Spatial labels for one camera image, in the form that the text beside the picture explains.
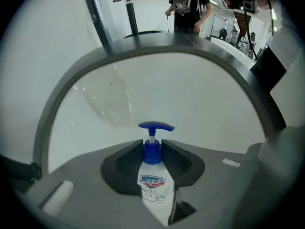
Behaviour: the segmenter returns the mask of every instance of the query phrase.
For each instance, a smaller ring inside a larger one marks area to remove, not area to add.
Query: safeguard logo
[[[166,178],[163,179],[162,177],[155,177],[155,176],[140,176],[138,179],[139,182],[143,183],[149,189],[155,189],[159,186],[165,184]]]

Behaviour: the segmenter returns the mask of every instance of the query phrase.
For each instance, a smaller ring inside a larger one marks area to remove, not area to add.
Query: white wall
[[[148,139],[138,124],[149,120],[175,126],[157,130],[158,140],[214,150],[245,153],[264,140],[251,101],[227,71],[191,54],[150,54],[98,68],[67,92],[52,126],[49,171],[80,154]]]
[[[250,60],[248,56],[246,56],[243,52],[241,52],[237,48],[233,47],[231,44],[223,40],[219,40],[217,38],[211,38],[211,42],[221,47],[222,49],[226,50],[229,54],[231,54],[236,59],[238,59],[249,70],[253,67],[253,65],[255,65],[254,61]]]
[[[26,0],[0,51],[0,152],[30,163],[52,90],[83,55],[101,46],[85,0]]]
[[[132,0],[139,31],[167,31],[169,0]],[[173,32],[174,15],[168,17],[169,32]]]
[[[287,38],[294,42],[295,37],[291,32],[286,29],[283,37],[290,35]],[[290,61],[290,68],[287,68],[287,72],[271,90],[270,95],[281,111],[286,125],[301,127],[305,125],[305,51],[303,43],[294,42],[290,46],[296,50],[295,58]]]
[[[112,41],[121,40],[132,33],[128,19],[126,0],[99,0],[104,15],[104,26],[111,35]]]

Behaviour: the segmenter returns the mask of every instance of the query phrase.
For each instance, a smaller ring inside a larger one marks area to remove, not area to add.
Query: person's hand
[[[171,12],[167,10],[167,11],[165,12],[165,15],[166,15],[166,16],[170,16],[170,15],[171,15]]]
[[[194,25],[194,32],[198,32],[200,31],[200,28],[202,26],[202,22],[201,21],[197,21]]]

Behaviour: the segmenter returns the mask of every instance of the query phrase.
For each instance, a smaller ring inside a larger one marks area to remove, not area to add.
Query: graphic t-shirt
[[[193,27],[197,21],[200,20],[199,9],[197,9],[197,0],[191,0],[188,7],[189,0],[170,0],[170,4],[175,7],[175,22],[174,25],[178,27]],[[199,0],[200,7],[210,3],[210,0]]]

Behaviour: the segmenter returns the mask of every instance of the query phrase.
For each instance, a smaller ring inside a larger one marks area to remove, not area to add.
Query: bottle label
[[[166,178],[142,175],[138,178],[142,198],[154,204],[162,204],[166,200],[169,187],[164,186]]]

